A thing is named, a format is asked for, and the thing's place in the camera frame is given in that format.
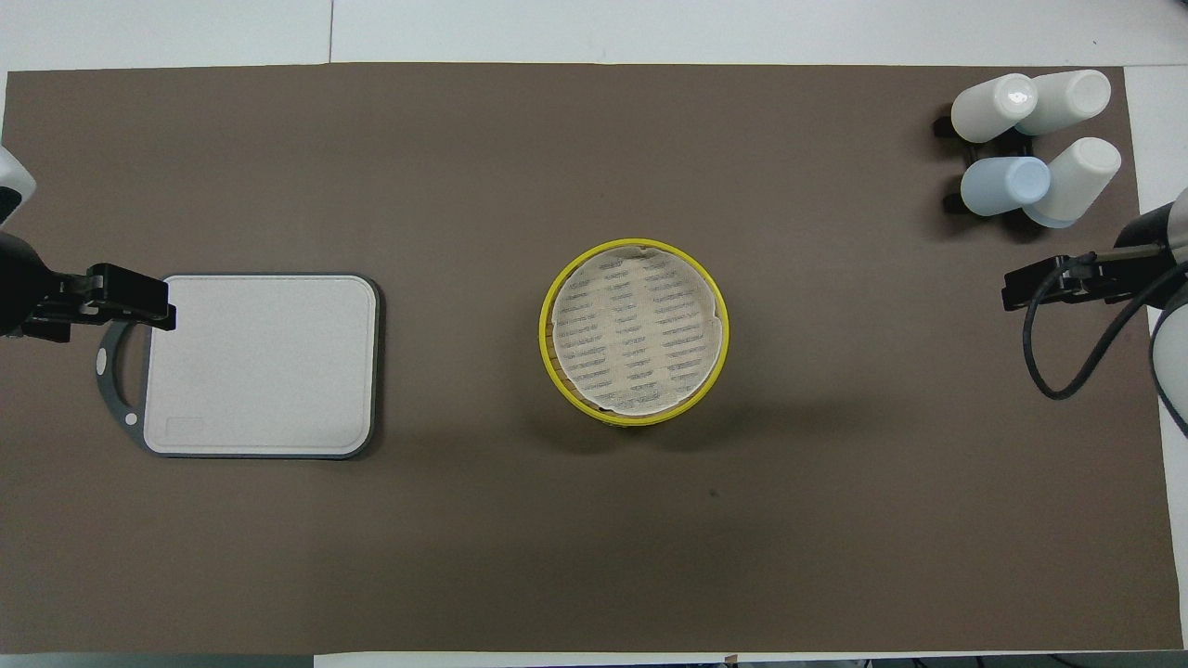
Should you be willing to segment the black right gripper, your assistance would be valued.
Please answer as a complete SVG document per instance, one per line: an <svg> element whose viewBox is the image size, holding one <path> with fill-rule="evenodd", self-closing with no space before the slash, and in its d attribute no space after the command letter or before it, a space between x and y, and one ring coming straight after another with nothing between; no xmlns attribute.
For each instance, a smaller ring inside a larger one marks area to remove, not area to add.
<svg viewBox="0 0 1188 668"><path fill-rule="evenodd" d="M1053 302L1078 304L1133 300L1161 270L1161 246L1116 247L1081 256L1053 256L1004 275L1001 309Z"/></svg>

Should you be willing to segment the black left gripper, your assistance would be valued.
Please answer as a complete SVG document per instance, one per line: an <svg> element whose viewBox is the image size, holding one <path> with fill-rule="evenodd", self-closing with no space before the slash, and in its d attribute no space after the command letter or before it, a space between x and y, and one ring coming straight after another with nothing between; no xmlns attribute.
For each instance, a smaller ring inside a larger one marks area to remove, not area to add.
<svg viewBox="0 0 1188 668"><path fill-rule="evenodd" d="M86 275L53 275L53 288L27 317L30 338L65 344L75 324L110 322L175 329L175 307L165 282L114 265L97 263Z"/></svg>

